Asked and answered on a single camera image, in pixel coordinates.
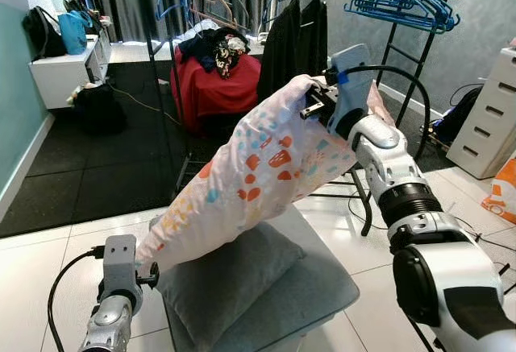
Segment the black bag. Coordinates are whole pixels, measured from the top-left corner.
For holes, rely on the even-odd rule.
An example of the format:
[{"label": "black bag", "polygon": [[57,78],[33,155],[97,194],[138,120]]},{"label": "black bag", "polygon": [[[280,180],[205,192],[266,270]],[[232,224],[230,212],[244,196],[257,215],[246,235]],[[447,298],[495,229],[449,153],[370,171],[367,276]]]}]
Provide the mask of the black bag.
[{"label": "black bag", "polygon": [[66,54],[66,47],[61,35],[50,22],[45,18],[45,14],[54,22],[57,21],[43,8],[36,6],[29,10],[22,25],[29,34],[34,48],[38,51],[33,61],[45,56],[63,56]]},{"label": "black bag", "polygon": [[467,92],[456,107],[444,116],[443,121],[434,124],[434,131],[439,141],[451,143],[455,140],[483,87],[482,85]]},{"label": "black bag", "polygon": [[127,117],[109,85],[81,90],[73,104],[84,131],[90,135],[120,133],[127,126]]}]

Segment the bag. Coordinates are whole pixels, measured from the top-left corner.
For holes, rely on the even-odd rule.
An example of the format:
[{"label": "bag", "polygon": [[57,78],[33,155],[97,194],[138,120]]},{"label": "bag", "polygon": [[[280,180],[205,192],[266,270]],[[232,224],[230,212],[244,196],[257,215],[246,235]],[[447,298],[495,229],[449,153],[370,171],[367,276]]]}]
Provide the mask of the bag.
[{"label": "bag", "polygon": [[82,54],[87,44],[85,27],[93,26],[89,15],[84,11],[72,11],[57,18],[68,54]]},{"label": "bag", "polygon": [[23,29],[28,33],[34,48],[38,51],[32,61],[44,58],[45,56],[63,56],[66,54],[66,47],[63,39],[52,24],[45,18],[45,14],[54,22],[57,21],[43,8],[36,6],[29,10],[23,18]]},{"label": "bag", "polygon": [[516,225],[516,157],[509,159],[491,182],[491,196],[482,207]]},{"label": "bag", "polygon": [[441,122],[434,122],[434,132],[440,142],[451,143],[455,140],[483,87],[482,85],[467,92],[457,106],[446,113]]},{"label": "bag", "polygon": [[84,11],[91,18],[93,27],[86,28],[86,34],[99,35],[102,29],[102,23],[100,22],[100,16],[98,11],[88,10],[82,0],[63,0],[63,6],[67,12],[72,11]]},{"label": "bag", "polygon": [[120,133],[127,126],[127,117],[109,85],[81,90],[73,105],[80,114],[83,130],[89,135]]}]

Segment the cable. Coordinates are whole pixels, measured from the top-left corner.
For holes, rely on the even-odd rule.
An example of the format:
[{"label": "cable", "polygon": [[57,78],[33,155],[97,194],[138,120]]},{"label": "cable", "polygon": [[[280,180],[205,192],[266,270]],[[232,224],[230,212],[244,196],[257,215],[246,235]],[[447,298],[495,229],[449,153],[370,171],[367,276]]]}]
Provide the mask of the cable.
[{"label": "cable", "polygon": [[481,86],[483,85],[483,83],[481,82],[477,82],[477,83],[474,83],[474,84],[466,84],[466,85],[462,85],[460,86],[455,92],[453,92],[453,94],[451,95],[450,97],[450,106],[457,106],[459,104],[459,102],[457,102],[456,104],[452,104],[452,100],[453,100],[453,97],[459,92],[461,91],[462,89],[464,88],[468,88],[470,86]]},{"label": "cable", "polygon": [[103,254],[104,254],[104,246],[96,246],[92,250],[86,251],[85,253],[82,253],[81,255],[72,259],[65,267],[63,267],[63,269],[57,275],[56,280],[54,281],[54,284],[52,285],[52,288],[50,289],[50,293],[48,294],[48,302],[47,302],[48,326],[50,327],[50,331],[52,332],[52,336],[54,337],[54,342],[56,342],[58,352],[65,352],[65,349],[63,348],[63,344],[61,343],[61,339],[59,338],[59,334],[57,333],[56,324],[54,323],[53,305],[54,305],[54,295],[56,294],[57,285],[59,284],[59,281],[61,280],[61,278],[63,278],[63,275],[65,275],[65,273],[68,271],[68,269],[71,268],[75,263],[77,263],[78,261],[80,261],[81,259],[86,258],[86,257],[95,257],[95,259],[100,259],[100,258],[102,258]]},{"label": "cable", "polygon": [[370,65],[362,65],[362,66],[355,66],[354,68],[349,68],[344,73],[345,74],[351,74],[353,72],[368,72],[368,71],[382,71],[382,72],[395,72],[396,74],[399,74],[400,76],[403,76],[407,80],[410,80],[413,84],[415,84],[419,92],[421,93],[422,101],[425,106],[425,120],[423,122],[424,130],[422,132],[421,136],[421,143],[419,144],[418,151],[414,155],[414,161],[417,161],[426,146],[426,142],[428,140],[428,129],[430,128],[430,98],[428,97],[428,92],[421,83],[421,81],[414,77],[412,74],[406,72],[405,70],[402,70],[400,68],[397,68],[396,66],[389,66],[389,65],[383,65],[383,64],[370,64]]},{"label": "cable", "polygon": [[[136,98],[134,98],[132,95],[130,95],[128,92],[124,92],[123,90],[120,90],[120,89],[116,89],[115,87],[111,86],[111,84],[108,84],[115,92],[118,92],[118,93],[121,93],[121,94],[125,94],[126,96],[128,96],[132,101],[136,102],[137,104],[143,106],[144,108],[147,108],[147,109],[150,109],[150,110],[154,110],[156,112],[161,112],[161,110],[157,109],[157,108],[153,108],[152,106],[149,106],[147,104],[144,104],[143,102],[141,101],[138,101]],[[176,123],[177,125],[181,126],[181,123],[178,122],[174,117],[172,117],[170,114],[168,114],[167,112],[163,112],[165,114],[165,116],[167,116],[168,118],[170,118],[170,120],[174,123]]]},{"label": "cable", "polygon": [[[354,193],[351,194],[351,196],[355,196],[355,194],[357,194],[358,191],[355,191]],[[356,213],[355,211],[353,211],[352,209],[352,199],[349,197],[347,199],[347,209],[349,209],[349,212],[352,213],[353,215],[355,215],[356,217],[358,217],[363,223],[365,223],[365,219],[362,218],[358,213]],[[375,226],[371,223],[371,227],[374,227],[375,229],[379,229],[379,230],[388,230],[388,228],[386,227],[378,227],[378,226]]]},{"label": "cable", "polygon": [[487,243],[490,243],[492,245],[495,245],[495,246],[499,246],[499,247],[503,247],[504,249],[507,249],[507,250],[510,250],[510,251],[514,251],[516,252],[516,249],[512,248],[512,247],[509,247],[509,246],[506,246],[506,245],[503,245],[501,243],[497,243],[497,242],[493,242],[493,241],[489,241],[488,239],[485,239],[482,235],[482,233],[477,233],[475,231],[475,229],[473,228],[473,226],[471,226],[469,223],[467,223],[464,219],[460,218],[460,217],[455,217],[455,219],[458,219],[460,220],[461,222],[463,222],[466,226],[468,226],[473,232],[469,232],[469,231],[466,231],[468,234],[472,235],[475,237],[475,242],[478,242],[478,241],[484,241],[484,242],[487,242]]}]

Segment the pillowcase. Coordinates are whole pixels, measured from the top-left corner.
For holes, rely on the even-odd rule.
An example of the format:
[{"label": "pillowcase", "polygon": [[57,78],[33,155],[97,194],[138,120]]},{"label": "pillowcase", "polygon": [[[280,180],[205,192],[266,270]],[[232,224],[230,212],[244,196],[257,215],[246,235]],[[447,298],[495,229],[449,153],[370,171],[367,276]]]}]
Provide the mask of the pillowcase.
[{"label": "pillowcase", "polygon": [[158,290],[195,350],[205,352],[304,255],[300,246],[261,222],[234,242],[162,274]]},{"label": "pillowcase", "polygon": [[356,162],[348,143],[317,117],[301,119],[312,85],[297,76],[239,121],[138,246],[140,275],[153,262],[163,272],[235,240]]}]

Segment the gray pillow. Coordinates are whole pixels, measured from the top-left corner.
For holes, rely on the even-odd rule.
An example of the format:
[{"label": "gray pillow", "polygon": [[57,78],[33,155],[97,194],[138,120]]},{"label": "gray pillow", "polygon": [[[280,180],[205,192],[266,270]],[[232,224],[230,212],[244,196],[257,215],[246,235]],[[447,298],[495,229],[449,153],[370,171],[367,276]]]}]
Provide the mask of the gray pillow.
[{"label": "gray pillow", "polygon": [[205,352],[304,256],[300,246],[261,222],[216,251],[162,274],[158,290],[195,350]]}]

